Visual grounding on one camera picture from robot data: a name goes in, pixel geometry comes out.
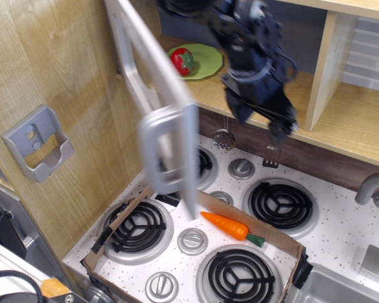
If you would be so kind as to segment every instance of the cardboard tray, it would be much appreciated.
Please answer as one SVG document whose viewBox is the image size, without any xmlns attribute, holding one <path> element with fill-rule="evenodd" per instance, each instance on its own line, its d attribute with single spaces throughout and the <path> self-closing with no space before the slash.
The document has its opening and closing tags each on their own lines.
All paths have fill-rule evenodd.
<svg viewBox="0 0 379 303">
<path fill-rule="evenodd" d="M 104 253 L 104 243 L 114 233 L 114 231 L 120 226 L 125 218 L 135 209 L 135 207 L 145 198 L 151 197 L 153 191 L 150 186 L 147 186 L 138 197 L 129 200 L 127 207 L 122 211 L 117 218 L 108 225 L 97 239 L 94 246 L 91 248 L 87 256 L 81 261 L 82 265 L 87 270 L 87 273 L 95 283 L 100 283 L 107 288 L 107 291 L 119 298 L 125 300 L 128 303 L 141 303 L 138 299 L 124 292 L 110 281 L 102 278 L 94 269 L 99 262 L 101 256 Z M 298 241 L 292 237 L 281 232 L 279 229 L 272 227 L 265 222 L 259 221 L 246 213 L 238 210 L 237 208 L 222 202 L 208 194 L 198 192 L 199 203 L 205 207 L 209 212 L 216 213 L 218 215 L 239 221 L 245 224 L 249 228 L 251 234 L 264 237 L 266 242 L 279 248 L 282 251 L 287 252 L 291 256 L 296 258 L 296 264 L 292 269 L 291 275 L 287 281 L 285 289 L 279 300 L 279 303 L 284 302 L 287 295 L 288 288 L 293 284 L 297 288 L 301 288 L 306 281 L 307 276 L 311 271 L 311 265 L 306 261 L 306 249 Z"/>
</svg>

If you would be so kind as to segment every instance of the gray handle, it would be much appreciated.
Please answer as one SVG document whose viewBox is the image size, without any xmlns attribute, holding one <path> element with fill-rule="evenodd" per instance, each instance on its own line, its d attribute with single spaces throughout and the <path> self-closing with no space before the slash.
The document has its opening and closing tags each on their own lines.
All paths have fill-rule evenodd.
<svg viewBox="0 0 379 303">
<path fill-rule="evenodd" d="M 169 161 L 166 146 L 168 142 L 160 142 L 163 135 L 179 128 L 179 111 L 173 106 L 155 110 L 142 119 L 139 128 L 142 158 L 147 168 L 149 181 L 154 191 L 160 194 L 171 194 L 182 188 L 182 179 L 177 169 L 163 172 L 160 169 L 160 157 Z"/>
</svg>

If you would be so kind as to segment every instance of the plastic bracket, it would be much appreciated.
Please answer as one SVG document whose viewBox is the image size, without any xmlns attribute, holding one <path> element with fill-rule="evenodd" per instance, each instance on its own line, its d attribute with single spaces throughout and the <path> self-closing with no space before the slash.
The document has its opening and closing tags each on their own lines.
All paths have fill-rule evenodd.
<svg viewBox="0 0 379 303">
<path fill-rule="evenodd" d="M 58 143 L 35 167 L 25 158 L 35 153 L 50 136 Z M 70 139 L 65 135 L 55 112 L 42 104 L 1 136 L 23 174 L 36 182 L 46 180 L 73 153 Z"/>
<path fill-rule="evenodd" d="M 307 281 L 313 266 L 308 262 L 309 256 L 306 254 L 306 248 L 304 247 L 301 259 L 298 267 L 296 268 L 295 275 L 292 280 L 292 284 L 301 289 L 304 283 Z"/>
</svg>

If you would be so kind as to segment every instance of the oven door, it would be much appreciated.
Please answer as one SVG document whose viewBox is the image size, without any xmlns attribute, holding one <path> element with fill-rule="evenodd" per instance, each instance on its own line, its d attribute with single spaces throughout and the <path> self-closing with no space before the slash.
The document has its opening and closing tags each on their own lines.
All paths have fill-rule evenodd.
<svg viewBox="0 0 379 303">
<path fill-rule="evenodd" d="M 141 153 L 153 190 L 196 203 L 198 111 L 168 56 L 128 0 L 105 0 L 121 72 L 143 119 Z"/>
</svg>

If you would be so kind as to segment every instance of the wooden shelf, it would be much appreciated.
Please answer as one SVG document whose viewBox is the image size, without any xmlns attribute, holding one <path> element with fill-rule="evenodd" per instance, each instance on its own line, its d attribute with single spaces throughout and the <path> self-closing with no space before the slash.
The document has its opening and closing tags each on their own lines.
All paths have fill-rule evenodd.
<svg viewBox="0 0 379 303">
<path fill-rule="evenodd" d="M 161 36 L 159 42 L 165 50 L 184 43 Z M 187 81 L 200 107 L 233 117 L 226 104 L 224 85 L 220 76 L 227 66 L 211 78 Z M 333 152 L 347 155 L 379 166 L 379 92 L 341 83 L 323 110 L 312 131 L 304 130 L 313 86 L 312 74 L 299 73 L 285 87 L 285 93 L 298 111 L 300 130 L 292 137 Z M 267 128 L 268 120 L 253 114 L 249 124 Z"/>
<path fill-rule="evenodd" d="M 379 19 L 379 0 L 278 0 L 328 11 Z"/>
</svg>

